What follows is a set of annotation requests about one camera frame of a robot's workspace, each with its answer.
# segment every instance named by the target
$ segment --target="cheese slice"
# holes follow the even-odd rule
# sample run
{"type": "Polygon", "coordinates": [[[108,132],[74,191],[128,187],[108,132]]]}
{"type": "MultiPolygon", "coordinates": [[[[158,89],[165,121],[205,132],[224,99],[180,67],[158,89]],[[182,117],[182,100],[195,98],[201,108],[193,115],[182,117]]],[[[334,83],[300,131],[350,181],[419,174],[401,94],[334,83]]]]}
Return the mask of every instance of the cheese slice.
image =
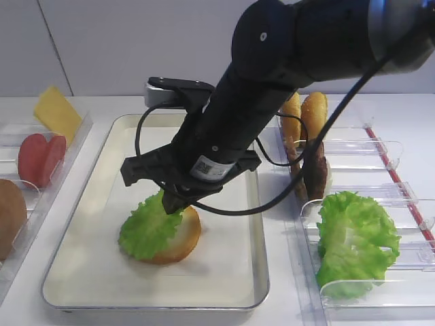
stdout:
{"type": "Polygon", "coordinates": [[[55,86],[50,86],[39,96],[33,114],[50,131],[65,136],[67,146],[73,142],[82,123],[80,115],[55,86]]]}

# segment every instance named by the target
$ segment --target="white tray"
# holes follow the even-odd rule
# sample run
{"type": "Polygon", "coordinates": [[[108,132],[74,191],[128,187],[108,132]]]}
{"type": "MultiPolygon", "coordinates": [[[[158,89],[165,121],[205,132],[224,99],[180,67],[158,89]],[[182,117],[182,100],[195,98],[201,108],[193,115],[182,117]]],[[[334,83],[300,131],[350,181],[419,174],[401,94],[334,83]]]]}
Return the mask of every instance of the white tray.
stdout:
{"type": "MultiPolygon", "coordinates": [[[[171,142],[184,114],[145,121],[141,151],[171,142]]],[[[261,215],[225,217],[198,210],[203,233],[182,262],[157,267],[119,249],[120,226],[158,188],[152,181],[125,187],[120,167],[133,156],[140,115],[118,118],[56,250],[42,284],[45,301],[62,310],[250,310],[262,303],[269,280],[261,215]]],[[[259,205],[256,173],[244,173],[203,203],[230,210],[259,205]]]]}

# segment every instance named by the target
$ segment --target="plastic divider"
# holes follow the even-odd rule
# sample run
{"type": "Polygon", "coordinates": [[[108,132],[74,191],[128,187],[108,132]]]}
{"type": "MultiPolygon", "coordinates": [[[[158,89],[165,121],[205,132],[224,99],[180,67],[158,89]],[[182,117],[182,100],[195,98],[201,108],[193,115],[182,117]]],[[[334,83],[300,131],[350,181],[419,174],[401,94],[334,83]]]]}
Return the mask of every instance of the plastic divider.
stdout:
{"type": "Polygon", "coordinates": [[[92,120],[88,112],[78,109],[82,123],[75,133],[73,142],[67,148],[65,156],[59,160],[50,175],[50,182],[44,188],[38,188],[29,181],[22,180],[18,174],[18,153],[22,142],[30,135],[38,133],[46,141],[58,135],[47,128],[34,123],[2,122],[0,126],[0,179],[14,182],[21,190],[26,202],[27,221],[15,235],[12,250],[4,261],[0,261],[0,304],[3,302],[10,285],[15,279],[60,187],[67,177],[82,145],[92,128],[92,120]]]}
{"type": "MultiPolygon", "coordinates": [[[[332,172],[325,196],[349,191],[374,198],[396,224],[401,236],[400,256],[388,268],[385,280],[336,280],[320,288],[316,280],[321,266],[316,223],[321,221],[322,199],[300,202],[292,194],[289,214],[299,218],[289,217],[285,228],[294,277],[300,285],[297,288],[305,326],[329,326],[342,320],[352,325],[354,321],[372,320],[373,314],[391,317],[393,311],[406,309],[407,314],[418,316],[435,309],[435,241],[431,232],[435,200],[416,197],[407,182],[394,177],[403,146],[376,137],[371,129],[374,107],[372,103],[353,101],[324,140],[332,172]]],[[[276,140],[279,159],[285,162],[288,158],[280,118],[276,140]]]]}

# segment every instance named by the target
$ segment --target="white table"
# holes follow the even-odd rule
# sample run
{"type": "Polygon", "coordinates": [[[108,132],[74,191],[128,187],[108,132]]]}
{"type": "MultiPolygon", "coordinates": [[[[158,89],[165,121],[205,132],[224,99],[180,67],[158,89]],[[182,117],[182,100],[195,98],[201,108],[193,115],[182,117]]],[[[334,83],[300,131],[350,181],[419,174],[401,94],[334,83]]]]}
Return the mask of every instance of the white table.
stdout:
{"type": "MultiPolygon", "coordinates": [[[[329,96],[338,100],[339,95],[329,96]]],[[[435,198],[435,95],[359,95],[357,98],[376,102],[379,112],[373,126],[384,141],[403,143],[405,152],[398,168],[403,181],[408,181],[420,198],[435,198]]],[[[13,116],[14,107],[35,103],[35,98],[0,98],[0,114],[13,116]]],[[[48,260],[65,225],[68,212],[84,186],[85,177],[92,168],[102,142],[112,122],[126,113],[144,111],[141,97],[76,97],[71,102],[76,107],[90,111],[94,126],[84,143],[51,211],[31,247],[2,307],[2,326],[48,325],[223,325],[263,326],[302,325],[298,294],[294,284],[288,244],[283,233],[283,221],[274,219],[274,210],[264,214],[264,231],[270,268],[271,290],[266,301],[252,314],[67,314],[48,308],[39,294],[40,282],[48,260]]],[[[268,165],[259,168],[260,191],[266,194],[261,176],[268,165]]],[[[349,322],[334,325],[350,325],[349,322]]],[[[393,323],[358,322],[352,325],[433,325],[433,321],[394,321],[393,323]]]]}

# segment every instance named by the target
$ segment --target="lettuce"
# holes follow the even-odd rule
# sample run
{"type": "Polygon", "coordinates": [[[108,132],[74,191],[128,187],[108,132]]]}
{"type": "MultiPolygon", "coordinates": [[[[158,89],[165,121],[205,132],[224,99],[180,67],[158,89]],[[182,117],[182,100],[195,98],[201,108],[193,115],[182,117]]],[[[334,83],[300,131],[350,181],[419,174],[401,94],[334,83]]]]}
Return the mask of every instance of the lettuce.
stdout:
{"type": "MultiPolygon", "coordinates": [[[[400,254],[400,237],[385,209],[373,198],[341,192],[324,198],[320,215],[319,286],[335,280],[384,280],[400,254]]],[[[356,298],[370,291],[371,284],[335,283],[326,287],[324,294],[356,298]]]]}
{"type": "Polygon", "coordinates": [[[163,191],[160,190],[145,202],[140,202],[121,227],[118,244],[137,260],[151,259],[157,252],[165,250],[182,221],[182,210],[166,214],[162,198],[163,191]]]}

